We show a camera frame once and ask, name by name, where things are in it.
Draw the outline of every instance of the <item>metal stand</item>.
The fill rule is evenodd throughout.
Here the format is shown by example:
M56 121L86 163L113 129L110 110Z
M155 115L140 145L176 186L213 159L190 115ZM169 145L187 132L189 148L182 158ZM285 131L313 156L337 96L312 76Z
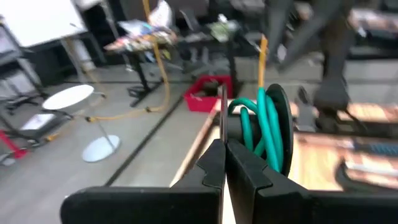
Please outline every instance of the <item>metal stand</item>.
M156 90L161 84L162 80L157 82L153 86L149 86L147 80L145 79L144 71L142 70L141 64L139 62L139 57L137 54L132 53L132 62L134 63L134 67L136 68L136 72L138 73L138 77L141 81L142 86L132 86L127 88L127 92L129 96L135 97L136 99L131 102L130 106L137 106L147 95Z
M76 69L79 80L82 84L87 85L87 79L83 74L76 55L69 49L65 39L62 39L61 43L63 48L67 52L69 59L72 61L73 66ZM89 99L86 98L85 101L87 106L94 111L94 109L90 105ZM104 127L102 127L100 121L97 121L96 124L98 125L98 129L101 131L103 137L95 139L83 150L83 154L81 156L86 162L98 162L107 158L108 156L116 152L116 149L119 147L121 142L119 137L115 135L108 135Z
M30 104L34 106L38 106L39 104L36 103L33 99L36 98L36 96L29 96L21 93L21 91L18 90L18 88L12 84L11 82L8 82L7 79L5 79L7 85L10 87L10 89L16 94L15 98L9 99L6 101L5 104L5 109L7 109L7 112L9 115L14 115L14 111L18 109L20 106L24 104Z
M46 134L54 129L58 129L64 122L72 119L70 115L65 116L65 114L60 111L44 111L44 113L53 114L54 117L39 129L15 128L2 114L0 114L0 123L5 126L6 129L4 132L10 136L10 138L25 139L30 144L30 147L40 147L46 143L46 141L42 140Z
M43 98L43 100L45 100L47 97L49 97L49 95L46 92L44 92L42 86L37 84L37 82L32 78L30 72L34 72L34 70L32 69L32 67L28 66L27 63L29 62L26 61L23 62L23 60L25 59L23 58L17 59L19 66L24 70L25 77L28 79L30 84L32 84L32 86L36 89L40 97Z

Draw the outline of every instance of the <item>round tabletop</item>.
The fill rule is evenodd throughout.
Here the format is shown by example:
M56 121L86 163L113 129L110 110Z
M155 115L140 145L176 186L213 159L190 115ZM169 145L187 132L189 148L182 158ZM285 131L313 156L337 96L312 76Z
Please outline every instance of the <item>round tabletop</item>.
M59 110L75 105L86 99L94 92L94 87L90 85L78 85L62 90L48 99L46 99L42 107L46 110Z

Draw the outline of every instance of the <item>whiteboard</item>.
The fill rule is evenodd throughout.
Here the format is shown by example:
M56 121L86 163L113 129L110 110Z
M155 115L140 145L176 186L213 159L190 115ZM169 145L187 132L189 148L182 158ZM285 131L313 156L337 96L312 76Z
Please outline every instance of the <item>whiteboard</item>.
M71 0L0 0L0 14L21 47L87 31Z

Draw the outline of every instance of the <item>black spool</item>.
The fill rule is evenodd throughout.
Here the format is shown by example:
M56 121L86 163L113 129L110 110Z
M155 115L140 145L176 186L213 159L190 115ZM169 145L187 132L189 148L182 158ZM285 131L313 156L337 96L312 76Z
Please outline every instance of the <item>black spool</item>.
M282 166L282 174L286 177L290 172L290 165L293 156L293 118L290 110L289 100L286 92L278 84L272 84L266 91L271 97L275 108L278 112L279 126L282 134L282 143L284 150L284 164ZM254 145L257 145L261 138L261 129L256 115L250 115L250 121L254 136ZM228 115L228 138L238 140L241 144L243 141L242 122L239 114Z

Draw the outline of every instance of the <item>black cable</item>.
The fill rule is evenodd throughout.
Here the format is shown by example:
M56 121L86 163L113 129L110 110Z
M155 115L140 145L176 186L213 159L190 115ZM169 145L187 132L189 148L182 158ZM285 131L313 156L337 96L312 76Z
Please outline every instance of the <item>black cable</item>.
M362 127L365 133L368 133L368 128L363 121L360 121L357 117L352 115L348 110L344 111L358 126Z

